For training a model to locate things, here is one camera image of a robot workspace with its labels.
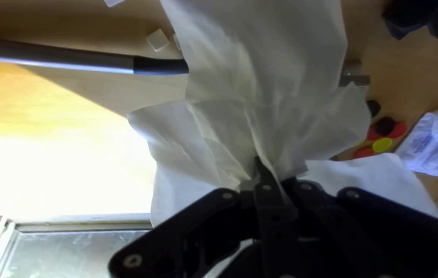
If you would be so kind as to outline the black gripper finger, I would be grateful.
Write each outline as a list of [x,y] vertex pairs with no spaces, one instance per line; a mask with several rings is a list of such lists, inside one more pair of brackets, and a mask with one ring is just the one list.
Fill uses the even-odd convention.
[[262,190],[262,192],[271,192],[276,187],[276,179],[272,176],[272,173],[269,172],[269,169],[262,162],[260,158],[254,159],[254,165],[256,165],[256,190]]

